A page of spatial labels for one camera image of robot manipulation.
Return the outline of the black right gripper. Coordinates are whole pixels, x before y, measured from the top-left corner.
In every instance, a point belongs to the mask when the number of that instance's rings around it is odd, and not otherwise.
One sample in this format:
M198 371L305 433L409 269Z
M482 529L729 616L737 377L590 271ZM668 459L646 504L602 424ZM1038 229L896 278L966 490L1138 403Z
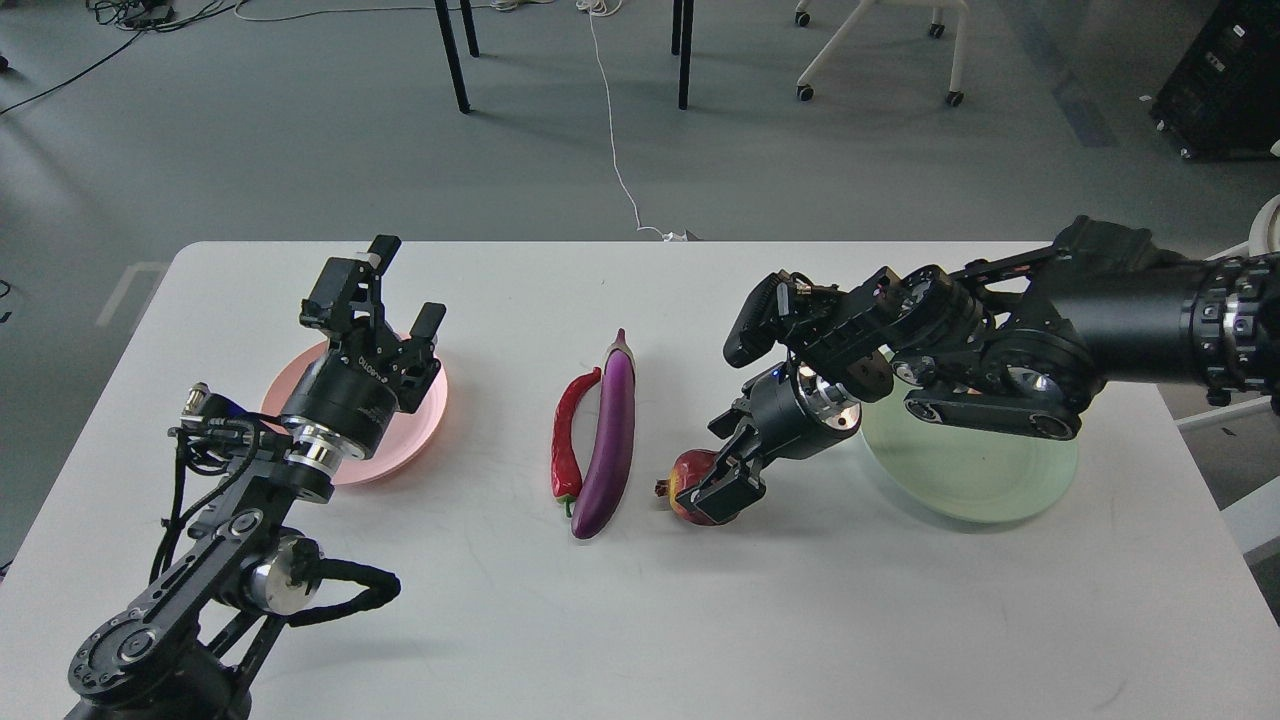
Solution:
M861 402L840 383L812 370L768 370L742 386L742 397L710 420L710 433L731 439L730 452L745 462L713 468L677 501L713 521L732 521L765 495L762 465L803 460L852 438L861 427Z

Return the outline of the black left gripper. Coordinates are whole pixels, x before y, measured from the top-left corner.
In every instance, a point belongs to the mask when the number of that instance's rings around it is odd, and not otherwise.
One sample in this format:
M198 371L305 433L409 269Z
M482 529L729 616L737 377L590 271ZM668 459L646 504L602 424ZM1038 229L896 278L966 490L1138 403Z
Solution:
M381 304L381 278L402 241L379 234L357 258L329 258L310 295L301 301L300 324L323 332L332 342L369 346L393 336ZM398 347L401 398L389 379L379 377L370 357L340 351L326 342L284 402L280 423L328 432L353 460L371 459L393 416L413 414L435 380L442 363L435 356L436 334L447 314L444 304L425 302L407 340Z

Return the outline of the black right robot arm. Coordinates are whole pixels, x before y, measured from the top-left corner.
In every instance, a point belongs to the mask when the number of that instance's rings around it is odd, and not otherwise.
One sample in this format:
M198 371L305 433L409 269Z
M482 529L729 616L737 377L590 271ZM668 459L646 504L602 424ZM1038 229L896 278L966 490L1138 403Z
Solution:
M1078 217L1042 249L947 272L879 269L854 290L768 274L724 360L774 346L710 421L724 446L666 492L687 520L723 525L765 495L762 473L852 438L860 410L909 391L920 421L1037 439L1076 437L1110 380L1194 384L1221 407L1277 395L1277 254L1189 259L1147 229Z

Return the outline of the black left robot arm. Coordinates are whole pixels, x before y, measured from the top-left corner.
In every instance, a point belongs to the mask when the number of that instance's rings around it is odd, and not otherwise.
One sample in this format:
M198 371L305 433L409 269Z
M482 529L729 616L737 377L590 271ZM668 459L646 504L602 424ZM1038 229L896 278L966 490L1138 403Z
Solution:
M289 528L297 501L325 503L347 459L378 451L398 413L416 413L442 365L442 304L410 333L385 319L381 279L401 240L379 234L330 258L300 323L326 336L278 414L191 388L175 441L175 492L150 583L76 651L72 719L247 719L250 687L280 633L380 609L390 571L326 557Z

